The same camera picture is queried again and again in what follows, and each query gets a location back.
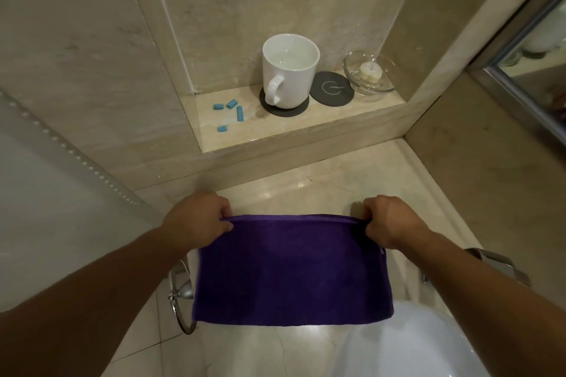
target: white logo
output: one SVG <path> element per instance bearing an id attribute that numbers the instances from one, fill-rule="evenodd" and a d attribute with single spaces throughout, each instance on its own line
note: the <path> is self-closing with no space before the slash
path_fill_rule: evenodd
<path id="1" fill-rule="evenodd" d="M 328 87 L 328 90 L 327 90 L 326 88 L 324 88 L 324 86 L 325 86 L 326 84 L 334 84 L 334 85 L 336 85 L 336 87 L 330 87 L 330 86 L 329 86 L 329 87 Z M 335 96 L 335 95 L 340 94 L 340 93 L 342 92 L 342 89 L 343 89 L 343 88 L 346 88 L 346 87 L 345 87 L 345 86 L 344 86 L 344 87 L 338 87 L 338 82 L 334 82 L 333 80 L 328 80 L 328 81 L 326 81 L 326 82 L 324 82 L 324 83 L 322 84 L 322 90 L 323 90 L 326 94 L 330 94 L 331 96 Z"/>

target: person's left hand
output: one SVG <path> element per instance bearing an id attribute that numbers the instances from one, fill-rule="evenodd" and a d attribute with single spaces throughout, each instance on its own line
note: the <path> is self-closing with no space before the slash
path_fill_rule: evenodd
<path id="1" fill-rule="evenodd" d="M 175 204 L 163 219 L 160 230 L 169 236 L 180 252 L 208 246 L 234 225 L 221 221 L 232 216 L 230 202 L 216 193 L 196 193 Z"/>

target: hand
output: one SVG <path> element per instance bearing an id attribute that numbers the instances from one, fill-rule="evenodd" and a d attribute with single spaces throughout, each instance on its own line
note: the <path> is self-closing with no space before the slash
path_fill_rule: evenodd
<path id="1" fill-rule="evenodd" d="M 381 247 L 398 249 L 415 232 L 428 226 L 409 205 L 399 197 L 378 195 L 363 201 L 364 219 L 371 219 L 366 235 Z"/>
<path id="2" fill-rule="evenodd" d="M 171 237 L 174 244 L 188 252 L 208 246 L 234 225 L 221 221 L 232 216 L 230 202 L 216 193 L 196 193 L 175 204 L 163 219 L 160 227 Z"/>

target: mug handle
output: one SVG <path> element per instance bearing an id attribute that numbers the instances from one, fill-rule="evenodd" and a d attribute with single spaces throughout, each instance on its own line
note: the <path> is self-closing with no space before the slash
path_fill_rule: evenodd
<path id="1" fill-rule="evenodd" d="M 279 85 L 283 82 L 283 76 L 276 75 L 272 80 L 269 81 L 267 90 L 265 91 L 265 102 L 275 106 L 281 99 L 275 95 Z"/>

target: person's right arm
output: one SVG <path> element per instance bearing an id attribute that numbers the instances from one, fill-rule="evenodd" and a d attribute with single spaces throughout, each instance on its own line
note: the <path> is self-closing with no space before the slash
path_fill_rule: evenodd
<path id="1" fill-rule="evenodd" d="M 493 377 L 564 375 L 565 311 L 428 229 L 400 198 L 364 206 L 368 237 L 428 275 Z"/>

